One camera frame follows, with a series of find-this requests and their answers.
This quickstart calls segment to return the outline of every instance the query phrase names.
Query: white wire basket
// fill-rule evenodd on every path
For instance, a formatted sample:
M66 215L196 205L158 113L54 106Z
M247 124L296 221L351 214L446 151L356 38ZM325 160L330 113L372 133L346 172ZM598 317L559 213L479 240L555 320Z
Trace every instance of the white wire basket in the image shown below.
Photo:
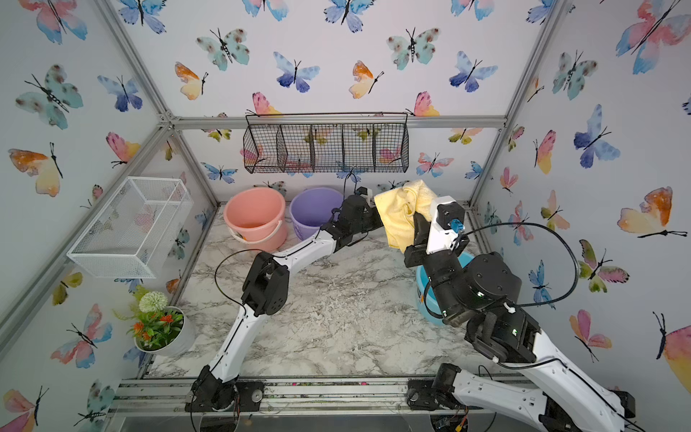
M67 257L96 277L158 277L192 210L177 178L128 177Z

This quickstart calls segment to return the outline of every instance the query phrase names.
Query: mesh basket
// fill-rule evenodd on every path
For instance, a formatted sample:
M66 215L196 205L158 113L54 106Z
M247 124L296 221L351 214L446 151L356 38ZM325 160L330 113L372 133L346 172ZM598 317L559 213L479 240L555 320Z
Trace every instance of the mesh basket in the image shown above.
M275 120L247 121L243 158L250 173L402 173L408 169L405 120L333 124Z
M67 253L96 277L158 277L192 210L177 178L128 177Z

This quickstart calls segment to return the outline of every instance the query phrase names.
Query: butterfly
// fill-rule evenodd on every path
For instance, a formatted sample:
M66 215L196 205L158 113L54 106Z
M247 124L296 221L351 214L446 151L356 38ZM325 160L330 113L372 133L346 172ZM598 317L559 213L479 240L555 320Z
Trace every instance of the butterfly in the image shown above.
M665 314L662 316L662 322L657 318L657 324L660 325L660 333L662 333L662 340L660 340L660 351L657 353L655 359L659 359L665 355L670 369L676 375L676 378L681 382L681 385L691 393L691 374L689 374L690 361L689 358L689 342L691 341L691 326L680 328L667 334L665 325Z
M295 173L302 173L306 178L312 177L312 164L307 159L302 161L298 156L288 156L285 161L285 173L289 176L294 176Z
M375 4L375 0L331 0L331 3L335 6L324 9L326 22L335 23L343 15L341 25L345 21L350 31L357 33L362 30L362 21L357 15L362 15L362 12Z
M83 207L85 209L90 209L91 206L94 203L96 203L96 200L98 198L101 198L101 195L103 195L103 188L100 187L99 185L93 185L93 187L91 188L91 199L86 200L88 202L88 207L85 205L80 205L80 207Z
M29 113L38 113L39 120L49 126L67 129L67 119L60 109L69 113L67 106L81 108L84 103L77 87L65 82L67 79L65 69L59 64L52 65L46 73L45 87L41 85L34 74L31 76L36 84L29 81L25 81L25 83L31 84L43 93L35 91L22 93L15 99L15 105Z
M576 60L573 66L567 69L571 64L571 56L567 53L562 53L559 56L559 71L554 75L554 87L552 88L552 93L556 94L559 90L566 90L568 87L567 94L569 100L573 100L583 87L585 86L585 77L589 77L595 71L598 70L598 62L594 60L585 60L578 63L580 56L583 52L578 54L576 51Z
M189 242L189 232L186 229L180 228L178 237L175 239L175 245L172 247L170 255L175 255L177 259L184 258L184 244Z
M220 168L216 168L213 165L209 165L206 162L202 162L202 165L204 165L204 168L208 169L209 172L207 173L207 177L210 180L221 180L225 181L226 183L235 183L235 180L232 178L232 175L238 172L237 169L223 169L223 166Z
M166 31L166 26L158 21L158 13L166 5L166 0L120 0L127 6L120 9L120 16L127 24L136 24L137 21L146 23L150 29L159 35Z
M195 100L200 94L204 94L204 83L207 81L208 73L204 72L204 76L199 80L197 74L180 62L175 63L175 73L180 77L180 81L186 83L180 87L180 93L187 96L187 99Z
M223 39L220 37L220 29L216 29L218 33L214 33L213 30L209 31L218 41L210 37L200 36L197 38L197 45L208 53L209 60L217 65L220 71L225 71L228 67L228 61L232 63L233 59L241 64L249 63L249 50L241 44L247 40L247 33L242 28L236 28L225 35Z
M439 159L439 153L435 153L435 156L432 159L429 156L427 156L427 153L421 152L420 157L417 159L417 161L421 164L417 167L418 176L431 172L432 177L439 177L444 173L442 167L449 166L449 164L453 162L453 158Z
M380 72L379 75L375 77L367 66L358 60L355 66L352 68L352 75L355 77L357 84L353 84L348 89L352 94L353 99L359 99L364 95L369 95L372 92L372 89L375 87L377 80L381 78L383 74L384 72Z
M629 280L629 274L619 267L614 267L613 265L603 265L609 263L613 260L608 259L605 261L605 253L603 258L598 261L595 257L595 251L587 240L581 240L580 245L583 248L583 261L579 261L580 274L578 277L581 279L587 279L590 281L588 288L590 292L607 292L607 282L614 283L626 283Z
M540 20L542 20L540 24L544 23L547 13L549 13L554 4L554 0L540 0L540 2L542 6L536 6L528 10L528 17L525 20L529 23L536 23Z
M489 78L494 75L494 72L496 72L497 69L499 69L499 66L478 68L477 66L482 63L482 60L475 60L475 63L473 64L463 51L458 52L457 60L456 69L458 69L460 72L458 75L454 75L448 80L454 87L458 87L461 84L466 83L465 89L468 93L472 93L480 87L477 82L479 79Z
M544 90L545 86L540 85L540 78L534 77L533 79L530 80L530 83L528 84L528 90L531 91L530 97L528 97L528 100L525 101L526 103L530 102L531 99L533 99L533 96L538 94L538 91Z
M552 231L559 229L569 229L571 224L566 221L561 215L557 213L563 212L561 207L557 207L557 194L554 190L549 194L547 200L547 207L540 210L543 219L547 219L547 227Z
M574 136L574 146L576 149L584 149L580 155L580 165L583 168L590 168L593 166L593 155L595 154L599 160L615 160L620 155L619 149L612 147L601 138L609 135L612 132L605 132L603 126L603 108L600 104L595 106L593 115L588 119L588 132L576 132Z
M211 217L214 215L213 209L207 209L204 213L199 213L194 216L194 220L202 224L202 230L207 227Z
M137 285L143 285L144 281L142 279L114 279L113 282L123 282L128 283L129 287L127 290L132 293L137 290Z
M389 38L386 40L389 48L393 50L391 60L393 60L393 64L396 65L399 71L402 71L406 68L408 65L408 60L411 56L413 57L413 61L415 61L415 58L417 57L420 63L429 63L437 50L434 45L431 44L431 42L437 40L439 37L438 28L425 30L417 37L413 37L415 34L414 28L412 33L406 29L406 33L408 33L410 41L401 36L389 36Z
M7 423L5 426L0 426L0 432L31 432L34 429L34 424L39 425L39 403L41 398L50 390L43 391L43 386L39 389L39 397L35 403L29 402L21 393L15 389L9 390L3 396L5 402L5 409L11 413L22 413L13 421Z
M293 61L295 64L295 67L293 67L288 59L275 51L274 59L276 59L276 67L283 71L283 75L276 78L276 81L286 88L289 88L290 85L295 82L295 88L297 88L300 93L306 93L310 89L310 85L305 81L306 79L314 79L314 77L319 75L319 66L298 69L302 61Z
M220 113L216 117L226 118L228 115L226 113ZM209 138L213 138L218 142L220 142L221 138L225 138L226 140L230 139L230 129L202 129L202 131L208 133Z
M638 18L644 20L636 23L621 35L616 45L616 56L620 57L633 48L631 54L638 51L634 62L634 74L646 73L657 65L660 58L660 42L665 45L677 45L691 33L691 15L677 15L667 18L672 9L681 0L672 0L672 4L662 12L662 0L644 0L638 7Z
M509 151L516 148L516 140L523 135L524 131L525 128L523 126L516 126L513 128L511 135L509 136Z
M91 384L88 391L88 399L86 400L86 414L79 414L82 418L75 423L77 426L82 420L88 420L78 432L99 432L105 426L105 411L113 403L115 399L115 391L110 386L101 388L101 381L98 379Z
M403 187L408 181L403 180L402 182L388 182L384 183L381 185L377 185L377 190L379 193L381 192L386 192L386 191L392 191L393 189L398 189L399 187Z
M82 284L84 277L81 272L65 276L53 290L53 306L61 305L67 300L67 288L76 288Z
M50 355L50 358L58 359L62 364L67 364L76 354L77 359L75 363L77 367L90 368L96 361L96 357L93 354L93 349L98 348L96 344L109 340L113 334L113 326L111 323L105 323L100 327L98 326L101 323L102 317L103 314L98 308L98 304L94 304L88 315L86 315L84 332L80 332L77 327L72 324L74 330L67 331L77 333L78 338L69 341L55 350L55 352Z
M110 78L106 78L103 75L98 75L98 82L103 84L109 95L117 96L115 98L115 109L119 112L124 113L129 110L129 105L131 104L136 109L142 108L142 98L135 96L134 93L139 91L137 83L134 79L130 79L127 84L124 84L122 76L117 79L117 82Z
M136 346L133 346L130 348L123 356L123 360L127 361L135 361L136 359L139 360L139 368L141 368L144 365L144 359L146 358L146 353Z
M617 225L626 232L642 234L638 238L650 236L667 236L674 234L686 237L687 231L667 231L672 213L672 188L661 187L646 195L641 203L641 210L622 209Z
M535 285L533 286L533 288L535 289L535 293L533 294L533 301L535 303L542 303L543 301L552 300L552 296L549 295L549 291L547 291L547 288L549 288L549 284L545 283L545 263L543 263L542 260L540 260L538 272L535 273L533 270L531 270L530 273L528 273L528 279L530 279L530 283ZM554 303L550 303L549 307L552 309L556 309Z
M393 151L389 149L379 150L379 163L389 165L390 163L401 160L401 149L400 147L394 149Z
M266 5L269 5L269 12L271 12L271 15L274 15L277 21L288 15L288 6L283 0L243 0L243 3L247 13L253 17L257 16L262 4L264 5L264 10L266 10Z
M480 174L482 174L482 167L480 166L480 164L478 164L476 161L472 160L471 161L471 168L472 168L472 171L470 171L469 173L466 173L466 178L469 178L472 180L472 179L480 177Z
M113 164L113 168L120 164L128 163L130 160L132 160L132 158L134 158L134 155L137 154L141 147L137 142L125 141L124 138L121 138L120 135L116 134L115 132L108 132L108 135L106 135L106 142L120 158L120 160L114 160L111 162L111 164Z
M499 219L499 216L497 216L497 209L495 209L492 204L487 201L487 210L484 213L484 224L485 225L493 225L495 223L501 223L502 220ZM498 227L492 227L489 229L489 231L492 234L497 234L497 228Z
M504 175L499 177L499 183L502 185L502 189L506 189L507 191L509 191L509 194L513 194L511 188L518 181L518 174L514 174L511 177L509 176L509 174L509 167L504 168Z
M62 171L57 166L55 157L55 144L50 143L50 157L42 153L34 153L28 150L9 149L12 164L27 173L30 177L36 177L36 193L47 194L55 197L60 192L60 179Z
M599 333L597 335L590 336L590 314L586 310L579 310L578 318L572 315L569 318L569 321L571 322L571 328L574 329L574 333L576 333L576 338L583 344L584 347L588 349L591 361L593 363L595 363L595 360L600 361L597 357L595 357L595 354L593 354L593 350L591 350L590 347L596 346L598 348L611 348L612 341L609 340L609 337L605 337Z
M252 93L252 102L257 115L281 114L277 111L261 92Z
M434 106L432 106L430 94L426 91L417 94L417 98L415 99L415 110L411 111L406 109L406 111L415 117L433 117L439 115L439 111L435 110Z
M266 182L263 185L254 185L254 187L269 187L273 189L274 191L279 191L281 195L285 196L287 191L285 190L285 182L274 182L274 183L269 183Z
M475 136L482 132L481 127L475 127L472 129L451 129L451 132L453 132L453 135L448 137L449 142L457 142L458 140L461 140L463 145L470 144L473 139L471 138L472 136Z
M521 246L523 240L530 241L534 238L533 233L530 232L530 228L523 225L523 222L526 220L528 220L528 215L525 215L525 218L523 217L523 202L518 201L518 205L513 210L513 214L509 216L509 222L513 223L513 242L516 246Z
M557 140L557 133L555 131L549 131L542 140L540 146L538 146L538 141L535 140L535 164L534 167L540 167L543 173L549 174L552 170L552 150L554 150L554 143Z
M475 17L478 21L494 12L494 0L451 0L451 13L457 17L473 3L475 4Z
M62 45L62 32L67 30L86 40L86 24L71 12L77 7L76 1L19 0L19 5L26 10L40 10L36 24L49 41Z

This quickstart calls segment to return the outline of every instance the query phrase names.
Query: potted plant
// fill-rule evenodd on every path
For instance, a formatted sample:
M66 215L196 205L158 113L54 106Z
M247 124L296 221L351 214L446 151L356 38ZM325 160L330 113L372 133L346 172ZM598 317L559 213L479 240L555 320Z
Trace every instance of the potted plant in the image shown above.
M119 319L136 319L128 333L132 332L135 345L145 353L173 357L190 349L195 339L194 324L175 306L168 306L165 294L149 291L138 285L132 293L136 302L130 305L134 313Z

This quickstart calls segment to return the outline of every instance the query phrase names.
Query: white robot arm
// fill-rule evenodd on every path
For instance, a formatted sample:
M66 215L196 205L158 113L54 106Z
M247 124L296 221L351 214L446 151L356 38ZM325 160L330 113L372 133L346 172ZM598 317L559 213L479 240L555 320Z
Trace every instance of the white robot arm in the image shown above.
M360 193L344 200L338 221L324 225L314 236L279 255L261 252L255 258L243 285L243 307L235 324L192 388L206 406L222 411L233 405L240 366L263 324L285 303L290 272L349 245L355 234L381 227L363 188ZM538 388L503 384L442 364L430 393L409 395L408 405L433 409L423 402L457 401L489 408L546 432L623 431L625 416L633 416L622 405L622 401L632 400L630 395L621 392L626 397L620 397L597 384L554 346L532 317L511 307L518 297L520 279L498 254L477 256L465 268L460 267L457 257L469 240L461 223L464 211L455 200L436 198L430 214L431 223L415 215L415 244L406 250L406 266L424 265L430 277L426 291L434 290L444 323L459 326L467 322L466 340L478 352L518 370ZM484 274L481 281L476 278L479 274ZM492 291L497 286L502 292Z

